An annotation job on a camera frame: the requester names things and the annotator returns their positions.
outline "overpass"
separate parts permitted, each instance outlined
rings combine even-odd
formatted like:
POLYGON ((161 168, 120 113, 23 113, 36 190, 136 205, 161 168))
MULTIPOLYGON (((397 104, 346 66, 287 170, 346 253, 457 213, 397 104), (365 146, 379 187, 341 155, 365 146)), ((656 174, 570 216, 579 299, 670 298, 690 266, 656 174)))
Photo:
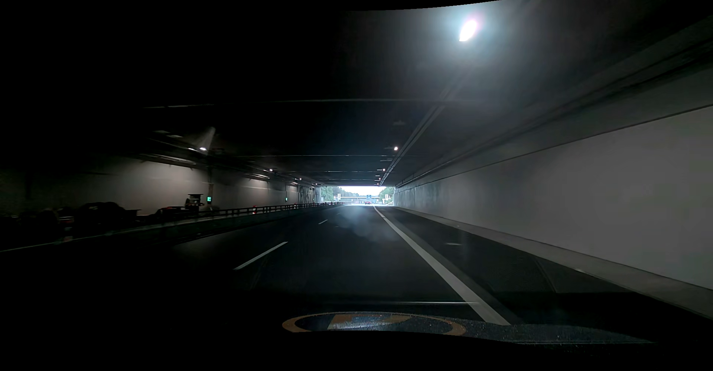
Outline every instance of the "overpass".
MULTIPOLYGON (((231 57, 254 70, 240 75, 245 96, 205 95, 206 81, 195 94, 106 97, 116 125, 9 125, 28 149, 2 169, 4 227, 18 239, 0 255, 22 276, 8 291, 18 311, 101 302, 115 322, 156 331, 177 320, 200 333, 408 328, 390 318, 400 314, 460 320, 481 337, 545 325, 548 342, 706 340, 713 20, 694 3, 475 5, 496 24, 467 43, 444 26, 467 17, 457 7, 351 14, 340 27, 300 19, 314 35, 334 26, 339 41, 251 40, 305 68, 275 79, 266 58, 231 57), (413 45, 386 48, 403 33, 413 45), (320 89, 315 74, 343 90, 320 89), (352 185, 394 187, 394 206, 317 205, 323 188, 352 185), (141 218, 189 194, 201 194, 198 215, 141 218), (80 240, 33 223, 96 202, 164 239, 139 250, 119 237, 128 228, 80 240)), ((210 83, 233 86, 226 72, 210 83)))

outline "guardrail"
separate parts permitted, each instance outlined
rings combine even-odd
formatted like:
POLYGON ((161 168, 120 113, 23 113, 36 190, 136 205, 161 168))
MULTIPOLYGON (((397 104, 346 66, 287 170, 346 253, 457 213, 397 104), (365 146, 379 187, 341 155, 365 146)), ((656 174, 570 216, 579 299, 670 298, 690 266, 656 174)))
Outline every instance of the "guardrail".
POLYGON ((156 217, 155 221, 149 221, 150 223, 165 223, 171 221, 182 221, 188 219, 200 219, 200 218, 218 218, 218 217, 230 217, 230 216, 241 216, 241 215, 256 215, 259 213, 274 212, 274 211, 287 211, 287 210, 297 210, 300 208, 313 208, 313 207, 324 207, 327 205, 338 205, 341 202, 310 202, 307 204, 288 204, 288 205, 265 205, 262 207, 248 207, 248 208, 231 208, 228 210, 215 210, 215 211, 181 211, 178 213, 171 213, 166 215, 160 215, 156 217))
POLYGON ((216 211, 182 211, 166 215, 145 215, 149 217, 147 221, 134 222, 122 228, 113 228, 111 230, 92 230, 92 228, 73 230, 68 232, 71 235, 65 235, 63 238, 53 242, 5 247, 0 249, 0 252, 58 245, 61 243, 73 243, 82 240, 105 240, 112 236, 133 236, 134 240, 143 240, 144 242, 175 241, 183 238, 192 240, 198 235, 210 234, 219 228, 234 228, 241 225, 246 226, 265 221, 273 221, 290 216, 291 211, 296 212, 295 215, 298 215, 308 208, 325 208, 340 204, 342 204, 342 202, 312 202, 309 204, 265 205, 261 207, 230 208, 216 211), (255 218, 251 216, 257 214, 264 215, 255 218))

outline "white tunnel wall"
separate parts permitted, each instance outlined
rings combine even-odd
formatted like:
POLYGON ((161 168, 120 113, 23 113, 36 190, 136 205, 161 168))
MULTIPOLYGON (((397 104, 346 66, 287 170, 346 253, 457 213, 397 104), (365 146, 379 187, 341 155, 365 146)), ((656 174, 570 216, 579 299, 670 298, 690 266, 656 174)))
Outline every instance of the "white tunnel wall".
MULTIPOLYGON (((713 84, 697 85, 710 104, 713 84)), ((398 188, 394 204, 713 289, 713 107, 462 166, 398 188)))

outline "tree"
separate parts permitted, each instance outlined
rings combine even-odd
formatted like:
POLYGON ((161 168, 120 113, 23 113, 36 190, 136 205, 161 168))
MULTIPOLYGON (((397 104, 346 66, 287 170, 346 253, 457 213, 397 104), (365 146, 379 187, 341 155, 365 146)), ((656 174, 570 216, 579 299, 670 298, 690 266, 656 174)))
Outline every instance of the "tree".
POLYGON ((334 199, 333 188, 331 185, 322 186, 322 201, 332 201, 334 199))
POLYGON ((389 200, 391 200, 391 198, 394 197, 394 186, 387 187, 387 188, 383 189, 383 190, 379 193, 379 198, 380 198, 381 200, 384 200, 384 199, 386 198, 387 194, 388 194, 388 199, 389 199, 389 200))

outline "sky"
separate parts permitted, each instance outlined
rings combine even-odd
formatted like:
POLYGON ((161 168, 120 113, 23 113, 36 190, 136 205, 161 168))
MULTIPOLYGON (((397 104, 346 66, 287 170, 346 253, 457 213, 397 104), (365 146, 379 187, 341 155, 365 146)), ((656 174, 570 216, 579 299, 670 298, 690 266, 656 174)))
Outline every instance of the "sky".
POLYGON ((379 187, 378 185, 373 187, 369 185, 340 185, 339 188, 344 191, 349 191, 350 193, 357 193, 359 195, 379 195, 379 193, 385 189, 385 187, 379 187))

